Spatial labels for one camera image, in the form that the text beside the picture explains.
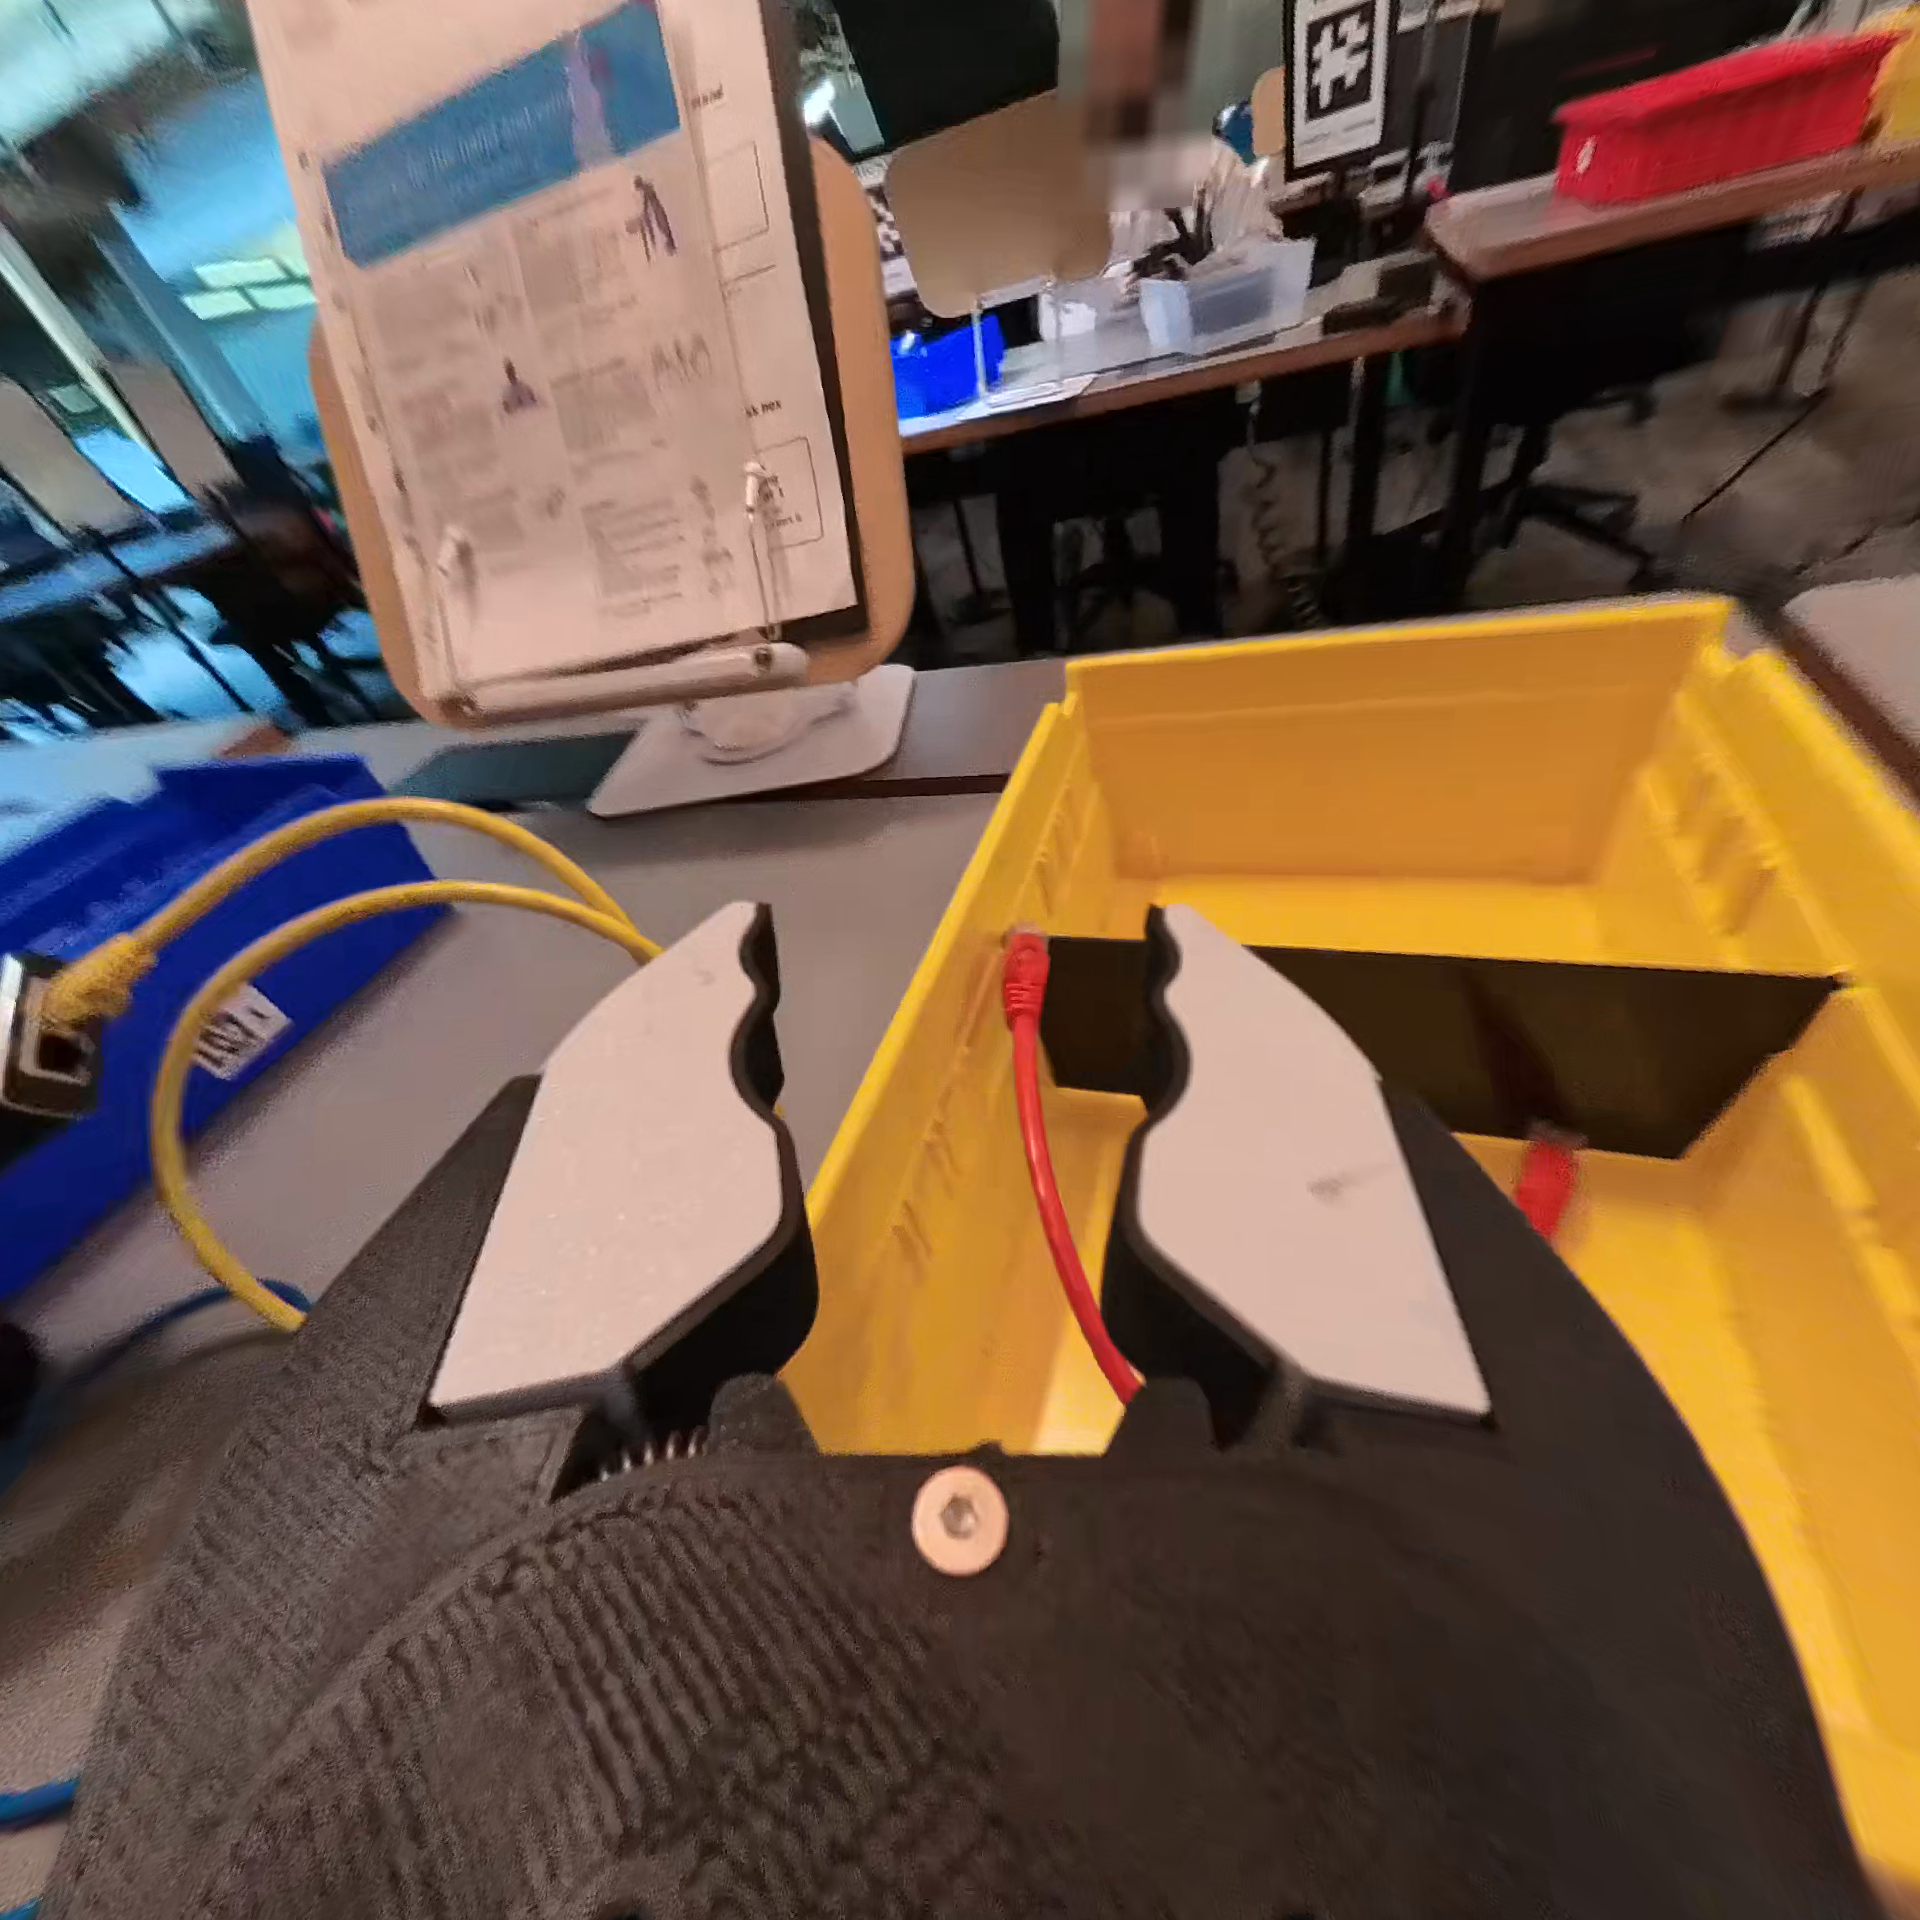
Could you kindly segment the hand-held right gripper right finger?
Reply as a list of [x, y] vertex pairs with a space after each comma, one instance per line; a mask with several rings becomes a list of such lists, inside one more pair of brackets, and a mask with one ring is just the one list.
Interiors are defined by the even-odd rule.
[[1145, 1091], [1102, 1313], [1216, 1442], [1326, 1404], [1484, 1423], [1492, 1393], [1387, 1091], [1303, 988], [1192, 906], [1144, 933]]

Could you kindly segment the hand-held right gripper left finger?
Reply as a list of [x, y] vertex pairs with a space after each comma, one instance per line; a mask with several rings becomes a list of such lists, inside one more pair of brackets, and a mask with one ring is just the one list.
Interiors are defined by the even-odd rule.
[[780, 936], [712, 912], [550, 1051], [426, 1395], [444, 1419], [707, 1419], [813, 1331]]

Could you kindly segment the yellow plastic bin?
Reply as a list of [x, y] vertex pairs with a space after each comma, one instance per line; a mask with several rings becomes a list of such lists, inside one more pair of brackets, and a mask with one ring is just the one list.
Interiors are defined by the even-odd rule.
[[840, 1453], [1116, 1426], [1024, 1193], [1000, 942], [1132, 938], [1838, 981], [1676, 1162], [1588, 1148], [1558, 1250], [1741, 1513], [1864, 1857], [1916, 1897], [1916, 812], [1716, 599], [1067, 664], [809, 1192], [788, 1369]]

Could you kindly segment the blue plastic bin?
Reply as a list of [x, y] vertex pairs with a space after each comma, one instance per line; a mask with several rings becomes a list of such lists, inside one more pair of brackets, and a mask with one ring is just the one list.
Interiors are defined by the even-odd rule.
[[[84, 957], [147, 921], [259, 835], [383, 795], [378, 777], [354, 755], [163, 768], [150, 796], [87, 804], [4, 851], [4, 952]], [[7, 1299], [150, 1184], [147, 1115], [158, 1061], [204, 981], [242, 947], [332, 900], [420, 880], [430, 880], [430, 868], [404, 828], [356, 830], [283, 858], [163, 949], [124, 1015], [103, 1028], [92, 1110], [4, 1162]], [[182, 1104], [187, 1134], [206, 1129], [243, 1088], [312, 1041], [442, 915], [420, 909], [348, 925], [233, 991], [194, 1054]]]

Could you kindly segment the black ethernet splitter box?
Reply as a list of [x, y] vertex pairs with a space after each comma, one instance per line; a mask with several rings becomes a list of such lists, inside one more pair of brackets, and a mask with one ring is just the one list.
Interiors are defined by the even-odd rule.
[[2, 1113], [70, 1124], [98, 1104], [103, 1023], [58, 1011], [53, 986], [65, 967], [33, 952], [2, 957]]

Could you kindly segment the grey desk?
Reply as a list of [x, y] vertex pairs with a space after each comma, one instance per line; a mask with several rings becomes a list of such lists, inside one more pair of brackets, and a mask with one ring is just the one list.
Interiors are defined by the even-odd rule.
[[[1762, 651], [1809, 677], [1799, 651]], [[1861, 732], [1865, 708], [1809, 680], [1916, 812], [1916, 775]], [[984, 798], [725, 804], [628, 824], [549, 810], [528, 831], [663, 946], [731, 901], [773, 911], [781, 1105], [814, 1183], [1011, 773]], [[621, 949], [549, 917], [449, 912], [216, 1116], [192, 1151], [197, 1205], [254, 1274], [317, 1302], [492, 1098], [629, 974]], [[289, 1347], [226, 1292], [169, 1339], [109, 1369], [106, 1428], [35, 1444], [24, 1491], [4, 1462], [4, 1796], [79, 1772], [204, 1464], [263, 1359]]]

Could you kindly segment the black bin divider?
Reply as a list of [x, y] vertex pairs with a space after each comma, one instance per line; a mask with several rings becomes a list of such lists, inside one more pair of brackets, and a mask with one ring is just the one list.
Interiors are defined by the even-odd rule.
[[1387, 1098], [1457, 1134], [1676, 1160], [1836, 997], [1820, 971], [1244, 947], [1198, 915], [1048, 947], [1041, 1041], [1169, 1148], [1356, 1162]]

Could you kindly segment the white board base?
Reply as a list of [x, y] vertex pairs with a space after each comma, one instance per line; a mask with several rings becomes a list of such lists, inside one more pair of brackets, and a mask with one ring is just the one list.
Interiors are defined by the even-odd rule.
[[917, 673], [736, 694], [651, 710], [585, 800], [596, 820], [863, 779], [898, 755]]

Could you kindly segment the small blue bin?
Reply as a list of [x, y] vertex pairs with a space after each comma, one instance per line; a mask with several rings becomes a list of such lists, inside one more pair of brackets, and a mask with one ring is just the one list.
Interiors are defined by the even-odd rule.
[[973, 406], [1000, 381], [1005, 333], [994, 313], [946, 332], [903, 332], [892, 343], [900, 422], [931, 418]]

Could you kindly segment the clear plastic container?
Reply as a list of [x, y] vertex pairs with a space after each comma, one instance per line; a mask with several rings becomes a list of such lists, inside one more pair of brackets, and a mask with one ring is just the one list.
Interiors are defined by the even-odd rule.
[[1180, 277], [1138, 279], [1149, 346], [1198, 357], [1303, 324], [1314, 253], [1311, 237], [1247, 237]]

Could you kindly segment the marker tag sign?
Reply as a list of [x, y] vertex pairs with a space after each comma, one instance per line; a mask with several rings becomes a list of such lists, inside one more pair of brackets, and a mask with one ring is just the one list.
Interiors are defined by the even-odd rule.
[[1290, 179], [1380, 154], [1393, 40], [1391, 3], [1285, 4]]

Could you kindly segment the red plastic bin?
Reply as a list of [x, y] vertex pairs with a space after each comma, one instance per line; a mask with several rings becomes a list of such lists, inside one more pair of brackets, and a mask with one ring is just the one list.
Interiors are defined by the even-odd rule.
[[1767, 41], [1555, 110], [1553, 191], [1644, 203], [1861, 143], [1898, 31]]

